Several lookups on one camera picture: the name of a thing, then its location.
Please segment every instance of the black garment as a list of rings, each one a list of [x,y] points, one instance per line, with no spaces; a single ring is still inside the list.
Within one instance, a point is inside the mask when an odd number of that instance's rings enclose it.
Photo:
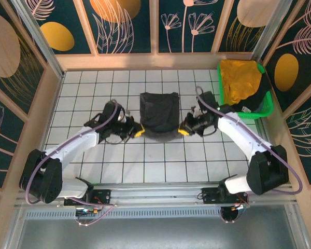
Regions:
[[[268,91],[271,89],[271,84],[268,81],[266,73],[261,75],[260,85],[257,92],[254,95],[251,95],[245,100],[241,100],[237,104],[232,105],[233,109],[236,112],[243,112],[243,108],[246,107],[252,112],[260,110],[262,106],[264,97]]]
[[[145,92],[140,94],[140,123],[145,128],[145,137],[162,143],[182,137],[178,133],[179,100],[176,92],[169,94]]]

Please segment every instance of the white grid floor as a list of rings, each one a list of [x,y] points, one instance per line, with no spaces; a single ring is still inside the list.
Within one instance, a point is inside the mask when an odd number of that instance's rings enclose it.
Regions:
[[[140,120],[139,94],[180,94],[181,121],[196,104],[195,86],[211,90],[220,100],[216,70],[83,71],[67,72],[51,122],[46,148],[72,137],[90,118],[116,99]],[[257,131],[253,120],[244,122]],[[97,183],[217,182],[245,174],[245,155],[219,130],[211,136],[184,137],[158,143],[143,137],[126,144],[105,142],[78,156],[63,172]]]

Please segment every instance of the orange circle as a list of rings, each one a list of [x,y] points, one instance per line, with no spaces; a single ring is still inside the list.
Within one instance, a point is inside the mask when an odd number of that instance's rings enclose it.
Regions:
[[[140,10],[140,0],[90,0],[94,11],[108,22],[124,22],[125,17],[121,17],[120,5],[122,12],[126,10],[131,19],[138,15]]]

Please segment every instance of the green basket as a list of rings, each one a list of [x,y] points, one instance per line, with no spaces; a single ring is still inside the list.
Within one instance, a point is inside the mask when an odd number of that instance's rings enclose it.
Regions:
[[[262,65],[257,63],[258,70],[264,74],[265,69]],[[218,64],[218,75],[219,75],[219,84],[220,84],[220,101],[221,105],[224,104],[224,99],[223,99],[223,87],[222,87],[222,77],[221,77],[221,70],[220,70],[220,63]],[[272,96],[271,92],[268,91],[264,97],[264,102],[263,102],[263,108],[259,113],[237,113],[240,118],[245,118],[245,119],[258,119],[262,117],[267,117],[269,116],[273,111],[273,101],[272,101]]]

